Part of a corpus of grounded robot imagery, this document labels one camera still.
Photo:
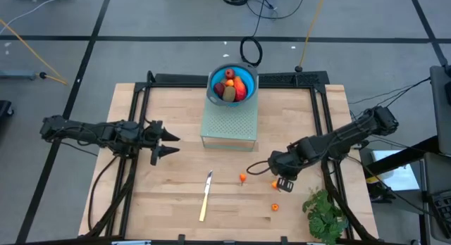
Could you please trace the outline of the white panel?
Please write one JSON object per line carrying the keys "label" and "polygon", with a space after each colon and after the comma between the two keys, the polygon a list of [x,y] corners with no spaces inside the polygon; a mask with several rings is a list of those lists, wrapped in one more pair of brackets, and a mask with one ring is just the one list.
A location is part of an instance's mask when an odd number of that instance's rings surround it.
{"label": "white panel", "polygon": [[[370,156],[371,160],[377,162],[398,152],[400,152],[400,150],[372,150],[370,151]],[[378,178],[387,184],[393,191],[420,190],[410,164],[381,173],[378,175]]]}

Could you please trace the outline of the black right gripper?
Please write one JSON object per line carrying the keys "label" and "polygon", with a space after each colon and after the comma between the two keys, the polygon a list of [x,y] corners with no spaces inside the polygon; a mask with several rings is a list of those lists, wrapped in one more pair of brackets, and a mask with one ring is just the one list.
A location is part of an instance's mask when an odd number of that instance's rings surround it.
{"label": "black right gripper", "polygon": [[286,152],[272,151],[268,158],[271,172],[278,176],[276,188],[290,193],[294,187],[297,175],[303,169],[303,160],[298,156],[294,144],[287,147]]}

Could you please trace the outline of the green potted plant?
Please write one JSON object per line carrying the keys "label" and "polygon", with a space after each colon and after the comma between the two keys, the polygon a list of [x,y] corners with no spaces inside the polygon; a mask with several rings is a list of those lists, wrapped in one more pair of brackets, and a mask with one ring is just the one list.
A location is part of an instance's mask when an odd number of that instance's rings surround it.
{"label": "green potted plant", "polygon": [[342,210],[329,201],[325,189],[311,189],[302,211],[307,214],[310,235],[325,245],[336,245],[349,225]]}

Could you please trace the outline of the large red toy mango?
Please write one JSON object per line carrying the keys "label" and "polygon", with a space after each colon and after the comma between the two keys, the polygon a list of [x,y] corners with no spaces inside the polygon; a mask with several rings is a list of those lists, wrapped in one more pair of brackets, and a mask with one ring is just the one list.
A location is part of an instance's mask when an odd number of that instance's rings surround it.
{"label": "large red toy mango", "polygon": [[247,88],[245,83],[241,80],[239,76],[235,76],[233,79],[235,88],[235,102],[243,101],[247,96]]}

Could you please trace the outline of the black keyboard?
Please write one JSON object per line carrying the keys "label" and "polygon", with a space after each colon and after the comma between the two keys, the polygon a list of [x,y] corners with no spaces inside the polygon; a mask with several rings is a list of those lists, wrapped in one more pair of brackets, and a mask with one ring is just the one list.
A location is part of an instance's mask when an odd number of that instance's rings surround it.
{"label": "black keyboard", "polygon": [[430,194],[428,199],[436,215],[442,219],[451,220],[451,190]]}

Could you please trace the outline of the black aluminium rig frame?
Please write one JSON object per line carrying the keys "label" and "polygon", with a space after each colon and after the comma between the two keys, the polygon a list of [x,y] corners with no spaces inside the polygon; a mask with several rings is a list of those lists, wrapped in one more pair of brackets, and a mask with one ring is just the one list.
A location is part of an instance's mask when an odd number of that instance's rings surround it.
{"label": "black aluminium rig frame", "polygon": [[[331,85],[321,72],[296,77],[260,78],[259,135],[252,151],[207,149],[200,138],[207,78],[198,75],[159,74],[148,94],[136,93],[132,83],[117,84],[109,110],[110,120],[128,116],[133,103],[148,103],[147,115],[162,120],[180,140],[179,152],[157,165],[142,149],[136,159],[116,160],[102,149],[97,158],[80,234],[87,234],[100,220],[112,197],[136,169],[129,194],[100,232],[100,237],[149,240],[174,244],[268,245],[312,242],[302,204],[308,190],[322,186],[319,165],[300,174],[292,192],[272,189],[272,176],[248,177],[241,185],[238,175],[255,161],[283,150],[291,141],[317,130],[340,127],[350,121],[345,90]],[[204,222],[199,214],[209,171],[213,171]],[[278,211],[271,205],[278,204]]]}

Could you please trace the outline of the grey desk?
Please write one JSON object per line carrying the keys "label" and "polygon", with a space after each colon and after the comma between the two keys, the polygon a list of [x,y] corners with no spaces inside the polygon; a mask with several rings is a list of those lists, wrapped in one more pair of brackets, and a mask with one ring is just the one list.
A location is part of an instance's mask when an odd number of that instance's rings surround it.
{"label": "grey desk", "polygon": [[428,196],[441,191],[451,190],[451,157],[434,153],[424,155],[426,174],[426,202],[433,214],[430,220],[431,236],[438,241],[451,245],[451,220],[440,218],[433,212]]}

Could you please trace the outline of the blue bowl with grey rim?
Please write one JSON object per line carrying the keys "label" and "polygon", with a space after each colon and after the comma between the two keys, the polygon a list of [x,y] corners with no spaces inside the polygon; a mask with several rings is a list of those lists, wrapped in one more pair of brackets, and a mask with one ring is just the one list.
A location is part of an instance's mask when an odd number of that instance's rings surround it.
{"label": "blue bowl with grey rim", "polygon": [[[241,80],[245,83],[247,88],[246,99],[239,102],[225,102],[223,99],[218,97],[214,92],[214,85],[221,82],[225,77],[226,69],[232,68],[235,71],[235,76],[239,76]],[[251,98],[257,95],[259,88],[259,76],[255,68],[248,63],[231,63],[220,66],[215,69],[208,80],[206,97],[207,99],[217,105],[217,106],[239,106],[246,101],[250,101]]]}

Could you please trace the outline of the grey floor stand base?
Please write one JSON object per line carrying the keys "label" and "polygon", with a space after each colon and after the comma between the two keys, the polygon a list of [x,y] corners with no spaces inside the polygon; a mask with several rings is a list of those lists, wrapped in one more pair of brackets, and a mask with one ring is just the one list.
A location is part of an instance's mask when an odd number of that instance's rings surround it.
{"label": "grey floor stand base", "polygon": [[0,80],[35,80],[36,72],[32,70],[0,70]]}

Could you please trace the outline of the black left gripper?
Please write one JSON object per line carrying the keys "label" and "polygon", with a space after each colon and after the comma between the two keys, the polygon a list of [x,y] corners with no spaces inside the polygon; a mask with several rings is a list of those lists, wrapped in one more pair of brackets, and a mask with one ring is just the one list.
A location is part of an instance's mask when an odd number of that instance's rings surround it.
{"label": "black left gripper", "polygon": [[153,120],[144,129],[144,145],[146,148],[152,150],[150,164],[156,165],[157,161],[164,156],[179,152],[179,148],[161,145],[161,140],[164,142],[177,142],[179,137],[171,134],[163,128],[161,120]]}

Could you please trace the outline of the black floor object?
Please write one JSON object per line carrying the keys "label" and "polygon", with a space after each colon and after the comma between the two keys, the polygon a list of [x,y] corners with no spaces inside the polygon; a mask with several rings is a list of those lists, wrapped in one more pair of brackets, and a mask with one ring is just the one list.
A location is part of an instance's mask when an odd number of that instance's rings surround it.
{"label": "black floor object", "polygon": [[0,100],[0,118],[9,117],[13,114],[12,103],[7,100]]}

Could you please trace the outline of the green perforated metal shelf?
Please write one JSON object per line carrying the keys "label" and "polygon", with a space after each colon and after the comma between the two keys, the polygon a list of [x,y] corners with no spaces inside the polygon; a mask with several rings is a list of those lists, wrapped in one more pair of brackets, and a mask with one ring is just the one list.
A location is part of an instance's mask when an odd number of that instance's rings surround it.
{"label": "green perforated metal shelf", "polygon": [[252,151],[257,144],[258,91],[242,103],[220,105],[207,85],[200,138],[205,148]]}

